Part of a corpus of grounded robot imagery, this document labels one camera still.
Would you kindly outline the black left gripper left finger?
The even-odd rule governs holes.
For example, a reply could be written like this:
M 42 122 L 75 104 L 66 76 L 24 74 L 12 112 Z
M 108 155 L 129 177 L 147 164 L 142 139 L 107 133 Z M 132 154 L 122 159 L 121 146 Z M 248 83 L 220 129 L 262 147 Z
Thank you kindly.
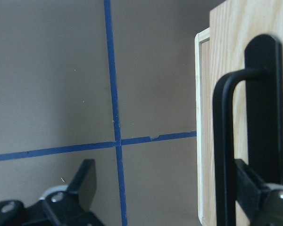
M 83 160 L 68 185 L 54 186 L 41 196 L 43 218 L 40 226 L 95 226 L 90 211 L 97 187 L 95 160 Z

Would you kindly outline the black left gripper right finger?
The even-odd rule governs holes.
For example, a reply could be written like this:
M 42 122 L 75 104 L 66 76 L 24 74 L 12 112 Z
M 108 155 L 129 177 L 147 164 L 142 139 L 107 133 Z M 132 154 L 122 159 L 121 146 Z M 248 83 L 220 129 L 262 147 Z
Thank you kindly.
M 283 185 L 266 183 L 243 160 L 237 168 L 236 200 L 251 226 L 283 226 Z

